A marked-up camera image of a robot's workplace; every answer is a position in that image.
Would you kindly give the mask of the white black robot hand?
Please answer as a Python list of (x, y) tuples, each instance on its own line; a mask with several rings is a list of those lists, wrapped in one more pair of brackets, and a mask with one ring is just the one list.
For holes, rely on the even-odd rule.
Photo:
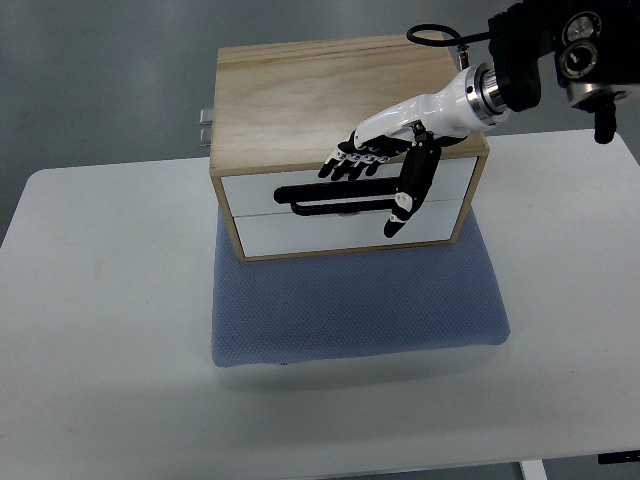
[(458, 73), (441, 91), (420, 94), (362, 121), (340, 142), (318, 176), (338, 181), (374, 175), (389, 160), (404, 157), (384, 235), (398, 233), (420, 209), (432, 186), (442, 149), (484, 132), (508, 118), (497, 74), (480, 64)]

